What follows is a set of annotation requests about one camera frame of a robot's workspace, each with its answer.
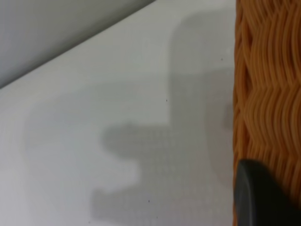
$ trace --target gray wall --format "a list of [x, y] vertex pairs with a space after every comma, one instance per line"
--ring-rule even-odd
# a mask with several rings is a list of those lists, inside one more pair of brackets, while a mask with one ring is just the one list
[[153, 0], [0, 0], [0, 87]]

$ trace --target orange wicker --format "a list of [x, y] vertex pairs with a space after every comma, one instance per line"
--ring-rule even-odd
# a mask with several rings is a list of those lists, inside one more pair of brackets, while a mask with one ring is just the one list
[[234, 179], [259, 160], [301, 206], [301, 0], [237, 0], [235, 34]]

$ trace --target white table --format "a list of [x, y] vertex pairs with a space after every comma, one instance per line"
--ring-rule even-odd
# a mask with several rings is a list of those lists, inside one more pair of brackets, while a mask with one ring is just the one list
[[158, 0], [0, 90], [0, 225], [232, 222], [234, 0]]

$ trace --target woven wicker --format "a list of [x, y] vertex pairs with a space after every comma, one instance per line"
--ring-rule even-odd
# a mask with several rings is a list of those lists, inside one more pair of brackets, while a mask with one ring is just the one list
[[235, 30], [234, 179], [259, 160], [300, 206], [301, 0], [237, 0]]

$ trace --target black object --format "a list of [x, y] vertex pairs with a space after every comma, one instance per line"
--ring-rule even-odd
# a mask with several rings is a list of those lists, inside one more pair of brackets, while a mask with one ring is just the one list
[[238, 163], [234, 202], [238, 226], [301, 226], [301, 211], [257, 161]]

